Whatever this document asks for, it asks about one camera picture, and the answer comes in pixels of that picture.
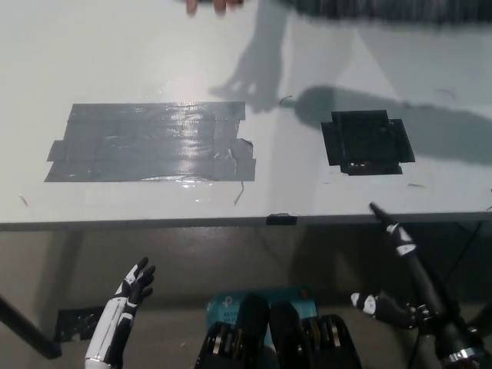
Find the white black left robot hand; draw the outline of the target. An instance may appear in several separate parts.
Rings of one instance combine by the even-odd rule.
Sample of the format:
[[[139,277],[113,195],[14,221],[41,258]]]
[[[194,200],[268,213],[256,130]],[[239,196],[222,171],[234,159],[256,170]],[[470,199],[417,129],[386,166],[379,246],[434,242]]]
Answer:
[[[135,316],[151,296],[155,266],[142,258],[126,274],[105,305],[85,354],[86,368],[122,368]]]

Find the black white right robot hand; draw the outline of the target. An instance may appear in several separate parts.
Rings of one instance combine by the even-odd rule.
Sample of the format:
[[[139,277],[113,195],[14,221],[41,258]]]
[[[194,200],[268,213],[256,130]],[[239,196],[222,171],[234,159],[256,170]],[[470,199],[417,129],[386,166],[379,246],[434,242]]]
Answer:
[[[374,202],[369,204],[397,256],[407,266],[416,304],[404,304],[381,291],[377,294],[354,292],[351,303],[373,319],[393,327],[434,337],[434,352],[443,368],[490,368],[491,354],[480,335],[472,331],[451,301],[441,281],[421,257],[416,241],[404,226]]]

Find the person's bare hand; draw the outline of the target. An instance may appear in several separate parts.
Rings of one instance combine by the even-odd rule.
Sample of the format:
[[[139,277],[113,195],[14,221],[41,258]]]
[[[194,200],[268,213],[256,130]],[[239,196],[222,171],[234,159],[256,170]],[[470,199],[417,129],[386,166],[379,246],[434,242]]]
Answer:
[[[195,15],[200,7],[209,6],[216,15],[224,15],[229,8],[237,5],[236,1],[230,0],[185,0],[185,10],[188,15]]]

